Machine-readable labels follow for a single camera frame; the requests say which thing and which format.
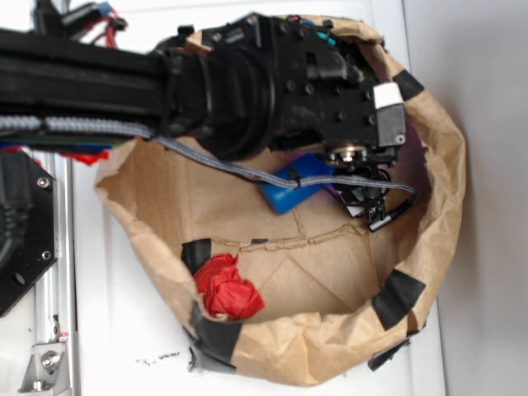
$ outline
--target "gray braided cable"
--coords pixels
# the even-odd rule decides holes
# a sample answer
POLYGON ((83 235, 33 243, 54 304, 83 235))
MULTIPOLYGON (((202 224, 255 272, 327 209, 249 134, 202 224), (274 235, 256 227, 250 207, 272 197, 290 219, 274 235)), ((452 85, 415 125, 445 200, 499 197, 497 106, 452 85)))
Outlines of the gray braided cable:
POLYGON ((33 115, 4 115, 0 116, 0 131, 20 130, 37 131, 42 128, 55 133, 77 132, 85 134, 117 134, 126 137, 140 137, 142 139, 153 139, 166 149, 189 158, 192 161, 212 167, 223 172, 234 173, 239 176, 249 177, 260 182, 274 186, 295 189, 306 186, 321 184, 344 184, 348 186, 368 186, 378 188, 398 188, 416 194, 417 190, 406 183, 396 181, 371 180, 359 176, 311 176, 302 177, 298 180, 283 179, 271 173, 261 171, 252 167, 245 167, 236 163, 221 161, 210 155, 203 154, 185 144, 166 136, 155 137, 155 133, 146 125, 124 122, 119 120, 103 120, 95 118, 80 117, 46 117, 41 120, 33 115))

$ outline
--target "red wire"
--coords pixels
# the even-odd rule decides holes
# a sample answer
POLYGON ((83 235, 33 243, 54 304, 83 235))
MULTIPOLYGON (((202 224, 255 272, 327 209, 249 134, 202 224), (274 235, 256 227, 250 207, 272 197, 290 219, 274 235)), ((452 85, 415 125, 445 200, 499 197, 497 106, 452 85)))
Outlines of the red wire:
POLYGON ((116 43, 116 29, 112 26, 112 22, 117 21, 117 18, 119 17, 117 11, 112 8, 111 9, 112 16, 103 16, 101 19, 98 19, 97 21, 86 25, 87 30, 91 30, 95 25, 106 22, 108 25, 105 28, 105 39, 106 39, 106 47, 117 49, 117 43, 116 43))

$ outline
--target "red crumpled cloth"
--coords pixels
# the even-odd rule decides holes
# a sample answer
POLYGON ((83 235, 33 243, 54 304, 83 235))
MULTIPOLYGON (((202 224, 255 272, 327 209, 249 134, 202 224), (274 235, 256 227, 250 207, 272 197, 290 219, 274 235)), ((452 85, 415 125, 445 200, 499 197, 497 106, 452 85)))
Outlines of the red crumpled cloth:
POLYGON ((253 283, 238 274, 238 256, 222 254, 210 258, 194 275, 207 312, 215 318, 246 319, 264 308, 253 283))

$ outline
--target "black mounting plate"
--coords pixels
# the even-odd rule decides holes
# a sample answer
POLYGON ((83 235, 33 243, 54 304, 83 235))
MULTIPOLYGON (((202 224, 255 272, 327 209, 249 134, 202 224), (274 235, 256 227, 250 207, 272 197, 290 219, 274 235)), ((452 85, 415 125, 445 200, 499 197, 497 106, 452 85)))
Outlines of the black mounting plate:
POLYGON ((28 158, 32 207, 23 243, 0 266, 0 318, 57 260, 54 236, 54 178, 28 158))

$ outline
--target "paper bag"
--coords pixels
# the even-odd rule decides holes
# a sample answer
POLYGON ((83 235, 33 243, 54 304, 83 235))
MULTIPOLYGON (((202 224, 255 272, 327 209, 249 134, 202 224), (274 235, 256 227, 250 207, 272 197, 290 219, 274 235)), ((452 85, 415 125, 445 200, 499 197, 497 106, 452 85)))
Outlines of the paper bag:
MULTIPOLYGON (((455 252, 464 198, 464 139, 450 117, 375 31, 330 19, 405 100, 413 130, 391 173, 419 193, 398 220, 369 233, 325 192, 279 216, 254 184, 141 140, 115 150, 97 177, 98 195, 198 349, 237 374, 285 384, 322 383, 423 329, 455 252), (266 304, 243 322, 215 321, 196 293, 192 274, 223 253, 239 256, 242 277, 266 304)), ((188 44, 204 51, 200 34, 188 44)), ((287 162, 265 151, 243 163, 276 172, 287 162)), ((388 207, 402 198, 391 192, 388 207)))

